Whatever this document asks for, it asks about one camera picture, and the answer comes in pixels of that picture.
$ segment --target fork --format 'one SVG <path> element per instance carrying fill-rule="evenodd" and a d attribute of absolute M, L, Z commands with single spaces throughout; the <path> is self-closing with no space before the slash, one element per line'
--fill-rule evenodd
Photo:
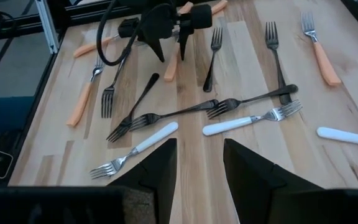
<path fill-rule="evenodd" d="M 112 113 L 112 101 L 113 101 L 113 96 L 114 96 L 114 85 L 117 82 L 118 79 L 118 75 L 120 74 L 122 68 L 125 65 L 125 61 L 127 60 L 129 54 L 131 51 L 129 51 L 129 53 L 124 57 L 124 59 L 119 63 L 118 69 L 117 69 L 117 73 L 116 76 L 114 77 L 114 81 L 112 82 L 112 84 L 105 88 L 103 93 L 102 93 L 102 118 L 111 118 L 111 113 Z"/>
<path fill-rule="evenodd" d="M 68 126 L 75 128 L 75 126 L 80 121 L 80 119 L 82 117 L 82 114 L 84 113 L 86 103 L 87 103 L 88 98 L 89 98 L 90 93 L 91 93 L 91 89 L 92 89 L 92 86 L 93 86 L 93 81 L 94 81 L 94 79 L 96 78 L 97 75 L 102 73 L 103 68 L 104 68 L 104 63 L 101 60 L 101 58 L 99 57 L 99 54 L 97 54 L 95 66 L 94 66 L 94 69 L 92 71 L 91 79 L 89 80 L 88 83 L 85 84 L 85 87 L 81 92 L 80 99 L 78 99 L 78 102 L 77 102 L 77 104 L 75 106 L 74 112 L 66 122 L 66 124 Z"/>
<path fill-rule="evenodd" d="M 212 69 L 215 59 L 215 53 L 222 47 L 222 32 L 223 32 L 222 28 L 215 28 L 212 35 L 212 41 L 211 41 L 211 50 L 213 52 L 212 60 L 203 87 L 204 92 L 207 93 L 209 93 L 212 90 Z"/>
<path fill-rule="evenodd" d="M 153 134 L 151 137 L 141 142 L 135 148 L 133 148 L 128 155 L 124 157 L 117 158 L 113 161 L 110 161 L 106 164 L 99 166 L 96 169 L 93 169 L 89 172 L 92 179 L 96 179 L 99 177 L 107 177 L 116 174 L 125 164 L 128 158 L 132 156 L 136 156 L 148 147 L 154 145 L 155 143 L 161 141 L 163 138 L 167 137 L 174 131 L 178 129 L 178 123 L 171 122 L 165 127 L 163 127 L 160 131 Z"/>
<path fill-rule="evenodd" d="M 287 85 L 283 88 L 279 88 L 277 90 L 271 91 L 270 93 L 266 93 L 260 96 L 253 97 L 247 100 L 236 100 L 233 98 L 229 98 L 223 101 L 220 101 L 214 108 L 207 111 L 207 116 L 209 119 L 217 117 L 223 113 L 232 111 L 236 109 L 242 103 L 248 103 L 254 100 L 259 100 L 262 98 L 279 96 L 282 94 L 296 93 L 298 91 L 298 87 L 294 84 Z"/>
<path fill-rule="evenodd" d="M 112 133 L 106 138 L 106 140 L 115 142 L 119 138 L 121 138 L 125 133 L 128 132 L 129 128 L 131 127 L 132 123 L 132 117 L 134 116 L 135 109 L 137 105 L 142 101 L 144 96 L 149 92 L 149 90 L 154 86 L 155 82 L 160 78 L 160 75 L 158 73 L 154 73 L 149 82 L 147 83 L 142 95 L 139 97 L 139 99 L 136 101 L 134 107 L 129 112 L 129 115 L 126 116 L 119 124 L 118 126 L 112 131 Z"/>
<path fill-rule="evenodd" d="M 317 63 L 320 68 L 321 76 L 330 86 L 336 86 L 342 83 L 341 79 L 336 75 L 331 62 L 329 62 L 326 52 L 318 42 L 316 31 L 314 29 L 313 14 L 311 12 L 301 13 L 302 31 L 313 41 L 314 52 L 316 54 Z"/>
<path fill-rule="evenodd" d="M 265 28 L 265 41 L 268 49 L 272 50 L 274 58 L 276 60 L 277 66 L 277 76 L 278 76 L 278 87 L 285 87 L 285 80 L 283 77 L 283 72 L 281 71 L 280 61 L 278 59 L 278 34 L 276 22 L 266 22 Z M 280 95 L 280 102 L 282 105 L 285 105 L 291 102 L 291 96 L 289 94 Z"/>
<path fill-rule="evenodd" d="M 143 114 L 142 116 L 139 116 L 138 118 L 133 120 L 133 122 L 131 124 L 131 128 L 130 128 L 129 131 L 134 131 L 136 129 L 143 128 L 143 127 L 146 127 L 148 125 L 154 124 L 154 123 L 156 123 L 158 120 L 160 120 L 162 118 L 167 118 L 167 117 L 175 116 L 175 115 L 182 114 L 182 113 L 188 113 L 188 112 L 195 112 L 195 111 L 211 109 L 217 103 L 218 103 L 217 100 L 208 100 L 208 101 L 205 101 L 205 102 L 200 103 L 198 105 L 189 107 L 187 109 L 183 109 L 183 110 L 176 111 L 176 112 L 169 113 L 169 114 L 164 114 L 164 115 L 158 115 L 158 114 L 155 114 L 155 113 Z"/>
<path fill-rule="evenodd" d="M 288 103 L 279 108 L 271 109 L 263 116 L 249 116 L 245 118 L 239 118 L 231 121 L 207 125 L 203 128 L 203 134 L 206 136 L 210 136 L 213 134 L 221 133 L 223 131 L 228 131 L 234 128 L 252 124 L 262 119 L 267 119 L 269 121 L 282 121 L 285 118 L 299 111 L 301 108 L 302 105 L 299 100 L 294 100 L 291 103 Z"/>

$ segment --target black fork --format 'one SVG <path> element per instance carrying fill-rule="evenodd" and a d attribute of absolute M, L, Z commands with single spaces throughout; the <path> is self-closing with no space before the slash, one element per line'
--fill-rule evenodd
<path fill-rule="evenodd" d="M 276 22 L 266 22 L 265 41 L 267 48 L 272 50 L 274 54 L 277 66 L 278 87 L 282 88 L 285 86 L 285 80 L 283 77 L 283 72 L 281 71 L 280 61 L 278 60 L 278 34 Z M 285 105 L 291 101 L 292 100 L 289 94 L 280 95 L 280 102 L 282 105 Z"/>
<path fill-rule="evenodd" d="M 213 51 L 212 60 L 203 87 L 204 92 L 207 93 L 209 93 L 212 90 L 212 69 L 214 67 L 215 53 L 222 47 L 222 32 L 223 32 L 222 28 L 215 28 L 214 33 L 212 35 L 212 41 L 211 41 L 211 49 Z"/>
<path fill-rule="evenodd" d="M 134 116 L 134 112 L 135 109 L 137 107 L 137 105 L 142 101 L 142 99 L 144 98 L 144 96 L 149 92 L 149 90 L 154 86 L 155 82 L 158 80 L 158 78 L 160 78 L 160 75 L 158 73 L 154 73 L 149 82 L 147 83 L 142 95 L 139 97 L 139 99 L 136 101 L 134 107 L 131 109 L 131 111 L 129 112 L 129 115 L 126 116 L 119 124 L 118 127 L 116 127 L 114 129 L 114 131 L 112 131 L 112 133 L 106 138 L 106 140 L 111 141 L 111 142 L 115 142 L 117 141 L 119 138 L 123 137 L 123 135 L 125 135 L 125 133 L 128 132 L 129 128 L 131 127 L 131 123 L 132 123 L 132 118 Z"/>
<path fill-rule="evenodd" d="M 112 113 L 112 102 L 113 102 L 113 96 L 114 96 L 114 85 L 117 82 L 118 75 L 120 74 L 122 68 L 125 65 L 125 61 L 127 60 L 129 54 L 127 54 L 124 59 L 120 62 L 118 65 L 116 76 L 114 77 L 114 81 L 112 81 L 112 84 L 105 88 L 102 94 L 102 118 L 111 118 Z"/>

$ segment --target wood grain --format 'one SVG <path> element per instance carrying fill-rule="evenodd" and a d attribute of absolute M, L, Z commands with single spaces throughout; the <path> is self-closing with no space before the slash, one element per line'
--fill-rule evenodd
<path fill-rule="evenodd" d="M 330 87 L 320 75 L 313 43 L 300 27 L 301 11 L 318 11 L 314 17 L 324 46 L 342 85 Z M 106 24 L 105 37 L 115 33 L 125 18 Z M 10 185 L 104 186 L 125 174 L 155 148 L 129 160 L 111 179 L 91 180 L 88 172 L 127 154 L 131 147 L 171 121 L 179 130 L 177 184 L 170 223 L 238 223 L 223 164 L 224 138 L 233 138 L 256 153 L 324 188 L 358 188 L 358 145 L 319 138 L 319 126 L 358 133 L 358 23 L 340 0 L 232 0 L 213 17 L 223 28 L 223 46 L 214 63 L 211 93 L 202 91 L 212 52 L 213 27 L 189 37 L 185 60 L 177 65 L 172 82 L 163 78 L 154 85 L 135 111 L 164 114 L 216 98 L 246 99 L 278 86 L 275 61 L 264 42 L 264 24 L 275 21 L 278 54 L 288 84 L 298 85 L 303 109 L 280 123 L 261 121 L 215 136 L 201 133 L 204 125 L 263 114 L 279 104 L 261 100 L 208 120 L 204 112 L 184 114 L 127 134 L 121 142 L 105 139 L 132 108 L 151 74 L 164 74 L 161 63 L 147 46 L 134 48 L 118 79 L 113 116 L 101 118 L 100 99 L 117 67 L 106 67 L 94 86 L 83 120 L 76 129 L 65 126 L 81 88 L 89 80 L 96 52 L 73 58 L 81 45 L 94 42 L 98 24 L 71 27 L 59 51 L 49 81 L 11 177 Z M 117 58 L 127 39 L 111 41 L 107 57 Z M 174 39 L 161 41 L 171 55 Z"/>

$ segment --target utensil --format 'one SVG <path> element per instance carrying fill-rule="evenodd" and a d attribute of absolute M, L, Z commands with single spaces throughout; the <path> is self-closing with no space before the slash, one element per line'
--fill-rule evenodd
<path fill-rule="evenodd" d="M 120 62 L 118 65 L 118 69 L 116 72 L 116 76 L 114 77 L 114 81 L 112 81 L 112 84 L 105 88 L 102 93 L 102 118 L 111 118 L 111 112 L 112 112 L 112 101 L 114 96 L 114 85 L 117 82 L 118 75 L 120 74 L 122 68 L 124 68 L 125 61 L 127 60 L 130 52 L 124 57 L 124 59 Z"/>
<path fill-rule="evenodd" d="M 231 121 L 207 125 L 203 128 L 203 134 L 206 136 L 210 136 L 213 134 L 221 133 L 223 131 L 228 131 L 234 128 L 252 124 L 257 121 L 260 121 L 261 119 L 267 119 L 269 121 L 282 121 L 285 118 L 291 116 L 293 113 L 299 111 L 301 108 L 302 105 L 299 100 L 294 100 L 291 103 L 281 106 L 279 108 L 271 109 L 263 116 L 249 116 L 245 118 L 239 118 Z"/>
<path fill-rule="evenodd" d="M 319 127 L 317 129 L 318 136 L 326 139 L 333 139 L 337 141 L 350 142 L 358 144 L 358 134 L 341 131 L 333 128 Z"/>
<path fill-rule="evenodd" d="M 287 93 L 296 93 L 297 91 L 298 91 L 298 87 L 294 84 L 291 84 L 291 85 L 287 85 L 283 88 L 279 88 L 277 90 L 271 91 L 270 93 L 256 96 L 256 97 L 253 97 L 253 98 L 247 99 L 247 100 L 236 100 L 233 98 L 229 98 L 229 99 L 220 101 L 214 108 L 208 110 L 207 115 L 208 115 L 209 119 L 212 119 L 212 118 L 219 116 L 223 113 L 226 113 L 226 112 L 236 109 L 242 103 L 248 103 L 248 102 L 251 102 L 254 100 L 260 100 L 262 98 L 279 96 L 279 95 L 287 94 Z"/>
<path fill-rule="evenodd" d="M 313 14 L 311 12 L 301 13 L 302 31 L 313 41 L 314 52 L 316 53 L 317 63 L 320 68 L 321 75 L 330 86 L 336 86 L 342 83 L 341 79 L 336 75 L 331 62 L 329 62 L 326 52 L 317 40 L 316 31 L 314 29 Z"/>
<path fill-rule="evenodd" d="M 134 116 L 135 109 L 137 105 L 139 105 L 140 101 L 144 98 L 144 96 L 149 92 L 149 90 L 153 87 L 155 82 L 160 78 L 160 75 L 158 73 L 154 73 L 149 82 L 147 83 L 142 95 L 139 97 L 139 99 L 136 101 L 134 107 L 129 112 L 129 115 L 126 116 L 119 124 L 118 126 L 112 131 L 112 133 L 106 138 L 106 140 L 115 142 L 119 138 L 121 138 L 125 133 L 128 132 L 129 128 L 131 127 L 132 123 L 132 117 Z"/>
<path fill-rule="evenodd" d="M 265 41 L 266 41 L 267 48 L 272 50 L 274 54 L 274 58 L 276 60 L 278 87 L 279 88 L 285 87 L 285 80 L 283 77 L 283 72 L 281 71 L 280 61 L 278 59 L 278 53 L 277 53 L 278 34 L 277 34 L 276 22 L 266 22 Z M 291 96 L 289 94 L 280 95 L 280 102 L 282 105 L 285 105 L 291 101 L 292 101 Z"/>
<path fill-rule="evenodd" d="M 117 158 L 113 161 L 110 161 L 106 164 L 103 164 L 99 166 L 96 169 L 91 170 L 90 175 L 92 179 L 100 178 L 100 177 L 106 177 L 106 176 L 112 176 L 116 174 L 125 164 L 125 161 L 127 161 L 128 158 L 132 156 L 136 156 L 139 153 L 143 152 L 148 147 L 154 145 L 155 143 L 161 141 L 163 138 L 167 137 L 174 131 L 178 129 L 178 123 L 172 122 L 163 127 L 160 131 L 157 131 L 155 134 L 147 138 L 145 141 L 137 145 L 135 148 L 133 148 L 128 155 L 124 157 Z"/>
<path fill-rule="evenodd" d="M 207 93 L 209 93 L 212 90 L 212 69 L 215 59 L 215 53 L 222 47 L 222 32 L 223 32 L 222 28 L 215 28 L 212 35 L 212 41 L 211 41 L 211 50 L 213 51 L 212 60 L 203 86 L 204 92 Z"/>
<path fill-rule="evenodd" d="M 179 9 L 178 13 L 180 13 L 180 14 L 187 13 L 191 9 L 191 7 L 193 7 L 193 3 L 191 3 L 191 7 L 187 6 L 188 3 L 191 3 L 191 2 L 187 2 L 181 9 Z M 226 5 L 227 5 L 226 0 L 221 0 L 220 2 L 218 2 L 216 5 L 214 5 L 211 8 L 212 15 L 223 10 L 226 7 Z M 177 38 L 177 42 L 175 42 L 175 45 L 173 46 L 173 51 L 171 54 L 171 58 L 170 58 L 167 70 L 165 71 L 165 74 L 164 74 L 164 80 L 166 82 L 172 81 L 173 78 L 175 77 L 176 70 L 177 70 L 177 64 L 178 64 L 179 49 L 180 49 L 180 44 L 179 44 L 179 41 Z"/>
<path fill-rule="evenodd" d="M 102 73 L 103 68 L 104 68 L 104 63 L 100 59 L 99 55 L 97 55 L 96 56 L 95 66 L 94 66 L 94 69 L 92 71 L 91 79 L 89 80 L 88 83 L 85 84 L 85 87 L 82 90 L 82 93 L 80 95 L 80 99 L 78 99 L 78 102 L 77 102 L 77 104 L 75 106 L 74 112 L 66 122 L 66 124 L 69 125 L 70 127 L 75 128 L 75 126 L 80 121 L 80 119 L 82 117 L 82 114 L 84 113 L 84 110 L 85 110 L 86 102 L 88 101 L 88 98 L 89 98 L 90 93 L 91 93 L 91 89 L 92 89 L 92 86 L 93 86 L 92 85 L 93 81 L 94 81 L 94 79 L 96 78 L 97 75 Z"/>
<path fill-rule="evenodd" d="M 164 114 L 164 115 L 158 115 L 155 113 L 143 114 L 142 116 L 139 116 L 138 118 L 136 118 L 135 120 L 132 121 L 131 128 L 129 131 L 143 128 L 150 124 L 154 124 L 158 120 L 163 119 L 163 118 L 168 118 L 168 117 L 175 116 L 175 115 L 182 114 L 182 113 L 207 110 L 207 109 L 210 109 L 213 106 L 215 106 L 217 103 L 218 103 L 217 100 L 208 100 L 208 101 L 205 101 L 204 103 L 200 103 L 198 105 L 189 107 L 187 109 L 183 109 L 183 110 L 176 111 L 176 112 L 169 113 L 169 114 Z"/>

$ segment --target floor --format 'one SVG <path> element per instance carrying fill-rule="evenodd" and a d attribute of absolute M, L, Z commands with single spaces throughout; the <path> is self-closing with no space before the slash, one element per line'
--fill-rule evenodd
<path fill-rule="evenodd" d="M 0 11 L 13 17 L 37 14 L 34 0 L 0 0 Z M 43 33 L 16 37 L 9 44 L 0 40 L 0 52 L 9 45 L 0 60 L 0 98 L 33 96 L 50 56 Z"/>

